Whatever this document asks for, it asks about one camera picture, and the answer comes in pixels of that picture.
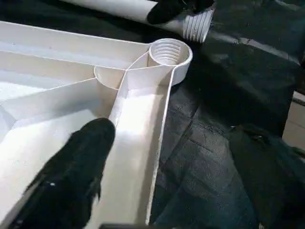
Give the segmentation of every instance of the dark cloth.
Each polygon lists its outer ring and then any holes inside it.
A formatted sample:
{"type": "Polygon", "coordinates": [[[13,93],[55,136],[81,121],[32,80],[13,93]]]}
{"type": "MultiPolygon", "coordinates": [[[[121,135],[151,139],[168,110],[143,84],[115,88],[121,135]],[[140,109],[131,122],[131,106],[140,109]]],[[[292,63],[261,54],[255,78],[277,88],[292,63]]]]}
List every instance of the dark cloth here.
{"type": "MultiPolygon", "coordinates": [[[[303,59],[301,61],[301,66],[302,68],[305,69],[305,51],[304,51],[303,59]]],[[[301,77],[299,77],[296,90],[297,92],[305,95],[305,73],[301,77]]]]}
{"type": "Polygon", "coordinates": [[[234,164],[266,228],[305,226],[305,151],[252,125],[230,132],[234,164]]]}
{"type": "MultiPolygon", "coordinates": [[[[204,45],[189,43],[193,61],[172,88],[151,223],[258,228],[226,133],[242,123],[283,132],[305,45],[303,2],[284,1],[219,0],[204,45]]],[[[59,1],[0,2],[5,21],[135,42],[181,39],[59,1]]]]}

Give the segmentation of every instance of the black glove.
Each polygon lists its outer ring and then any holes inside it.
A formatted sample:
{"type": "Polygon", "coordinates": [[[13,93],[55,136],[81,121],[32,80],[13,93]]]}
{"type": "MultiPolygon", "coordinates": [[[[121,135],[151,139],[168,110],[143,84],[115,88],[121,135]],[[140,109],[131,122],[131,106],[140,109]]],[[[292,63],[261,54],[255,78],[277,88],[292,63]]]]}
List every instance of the black glove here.
{"type": "Polygon", "coordinates": [[[183,11],[197,14],[213,4],[214,0],[160,0],[148,13],[147,21],[152,25],[166,23],[183,11]]]}
{"type": "Polygon", "coordinates": [[[40,170],[0,228],[84,228],[94,198],[101,195],[114,137],[115,127],[107,118],[94,119],[74,132],[40,170]]]}

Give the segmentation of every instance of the black object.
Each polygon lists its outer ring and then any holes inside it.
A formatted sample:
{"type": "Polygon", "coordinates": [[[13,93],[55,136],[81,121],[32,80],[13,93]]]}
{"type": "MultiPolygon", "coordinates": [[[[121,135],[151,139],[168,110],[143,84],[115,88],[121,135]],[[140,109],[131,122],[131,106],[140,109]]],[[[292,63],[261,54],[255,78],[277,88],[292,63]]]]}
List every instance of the black object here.
{"type": "Polygon", "coordinates": [[[301,60],[301,67],[304,69],[303,75],[300,75],[298,82],[297,82],[297,91],[301,94],[305,95],[305,52],[303,58],[301,60]]]}
{"type": "Polygon", "coordinates": [[[161,0],[148,13],[147,21],[152,25],[166,23],[183,11],[197,14],[213,4],[214,0],[161,0]]]}
{"type": "Polygon", "coordinates": [[[101,178],[115,135],[106,118],[87,123],[41,169],[2,229],[82,229],[100,197],[101,178]]]}
{"type": "MultiPolygon", "coordinates": [[[[205,43],[188,42],[193,61],[171,91],[152,224],[258,228],[226,133],[232,125],[253,123],[282,135],[296,79],[304,74],[303,5],[304,0],[218,0],[205,43]]],[[[0,19],[133,42],[182,39],[53,0],[0,0],[0,19]]]]}
{"type": "Polygon", "coordinates": [[[230,149],[265,229],[305,226],[305,152],[253,125],[230,132],[230,149]]]}
{"type": "Polygon", "coordinates": [[[130,225],[130,224],[104,224],[100,226],[100,229],[179,229],[179,228],[146,226],[146,225],[130,225]]]}

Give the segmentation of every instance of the white pvc pipe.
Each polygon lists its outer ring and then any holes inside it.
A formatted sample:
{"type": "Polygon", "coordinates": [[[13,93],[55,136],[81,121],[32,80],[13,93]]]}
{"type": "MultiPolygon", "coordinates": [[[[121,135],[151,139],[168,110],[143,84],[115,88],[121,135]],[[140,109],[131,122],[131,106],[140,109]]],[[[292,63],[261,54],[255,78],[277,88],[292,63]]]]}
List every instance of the white pvc pipe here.
{"type": "MultiPolygon", "coordinates": [[[[62,0],[93,10],[99,10],[132,21],[149,24],[149,11],[157,4],[149,0],[62,0]]],[[[157,27],[176,32],[187,40],[204,42],[209,31],[214,10],[197,15],[185,15],[157,27]]]]}

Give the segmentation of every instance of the white plastic tray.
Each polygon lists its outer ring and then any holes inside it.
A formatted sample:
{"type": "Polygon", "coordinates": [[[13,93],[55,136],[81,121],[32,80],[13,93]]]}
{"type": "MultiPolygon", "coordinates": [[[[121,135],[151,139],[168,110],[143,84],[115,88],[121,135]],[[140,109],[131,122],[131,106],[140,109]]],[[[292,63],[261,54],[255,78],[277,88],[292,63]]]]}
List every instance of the white plastic tray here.
{"type": "Polygon", "coordinates": [[[86,228],[147,223],[171,86],[191,49],[1,21],[0,31],[0,221],[72,132],[108,117],[116,138],[86,228]]]}

